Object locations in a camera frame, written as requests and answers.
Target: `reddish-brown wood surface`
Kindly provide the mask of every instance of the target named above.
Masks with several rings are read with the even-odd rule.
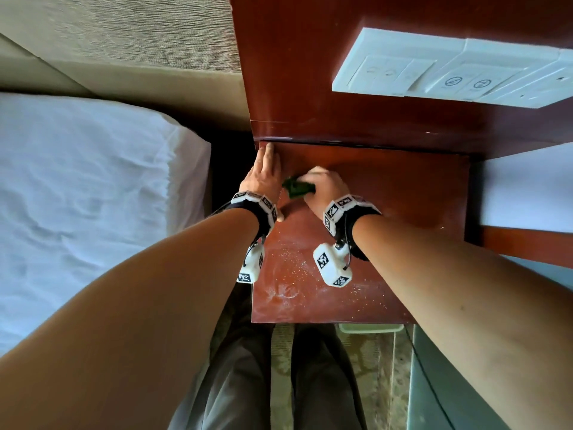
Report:
[[[573,99],[541,109],[331,91],[363,26],[573,47],[573,0],[231,0],[255,139],[492,158],[573,140]]]
[[[481,245],[503,255],[573,268],[573,234],[482,226]]]
[[[468,159],[458,155],[276,143],[283,175],[315,165],[336,170],[354,194],[384,215],[463,239]],[[286,215],[265,243],[265,262],[253,288],[257,323],[405,323],[412,316],[374,267],[353,259],[354,277],[343,288],[327,286],[312,259],[323,242],[334,243],[302,199],[283,191]]]

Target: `floor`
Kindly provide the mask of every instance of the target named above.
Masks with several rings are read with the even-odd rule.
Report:
[[[230,324],[226,308],[211,341],[217,351]],[[290,350],[294,325],[276,325],[271,344],[271,427],[293,428],[290,409]],[[361,393],[369,430],[406,430],[410,394],[412,346],[404,331],[397,334],[345,334],[338,331]]]

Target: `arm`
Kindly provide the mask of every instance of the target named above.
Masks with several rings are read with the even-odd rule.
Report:
[[[335,173],[304,180],[322,217],[349,193]],[[362,216],[352,235],[420,326],[513,429],[573,422],[573,293],[497,254],[438,232]]]
[[[261,148],[240,189],[276,202],[280,188]],[[227,210],[92,282],[0,359],[0,428],[167,428],[257,231]]]

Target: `switch symbol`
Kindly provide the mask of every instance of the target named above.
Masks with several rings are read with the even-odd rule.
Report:
[[[455,86],[456,84],[460,84],[463,80],[462,77],[452,77],[451,79],[447,79],[445,85],[446,86]]]
[[[481,79],[473,85],[475,89],[481,89],[482,87],[487,87],[492,83],[490,79]]]

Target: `hand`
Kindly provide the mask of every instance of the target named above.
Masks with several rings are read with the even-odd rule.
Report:
[[[350,194],[350,189],[336,172],[330,172],[319,165],[310,169],[306,175],[298,178],[316,186],[316,193],[304,195],[304,201],[312,212],[320,219],[329,203],[344,195]]]
[[[281,159],[275,153],[275,146],[267,143],[259,147],[254,165],[241,182],[239,191],[254,191],[276,204],[281,194]]]

